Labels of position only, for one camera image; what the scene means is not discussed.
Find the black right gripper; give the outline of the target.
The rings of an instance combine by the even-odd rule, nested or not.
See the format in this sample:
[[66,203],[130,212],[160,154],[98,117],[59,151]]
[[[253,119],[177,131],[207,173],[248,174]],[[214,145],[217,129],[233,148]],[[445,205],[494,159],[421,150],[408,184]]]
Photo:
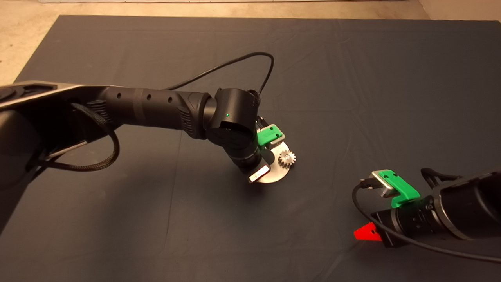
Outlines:
[[[428,241],[435,237],[433,208],[432,199],[419,199],[398,208],[373,212],[371,216],[400,235],[416,241]],[[359,241],[382,241],[373,222],[356,229],[353,235]]]

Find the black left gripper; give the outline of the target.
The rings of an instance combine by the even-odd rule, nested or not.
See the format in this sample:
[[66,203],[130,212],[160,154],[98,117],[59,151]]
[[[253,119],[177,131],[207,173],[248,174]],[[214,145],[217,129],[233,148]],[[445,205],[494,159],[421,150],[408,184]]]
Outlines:
[[272,155],[250,155],[238,159],[238,167],[249,183],[255,183],[271,172]]

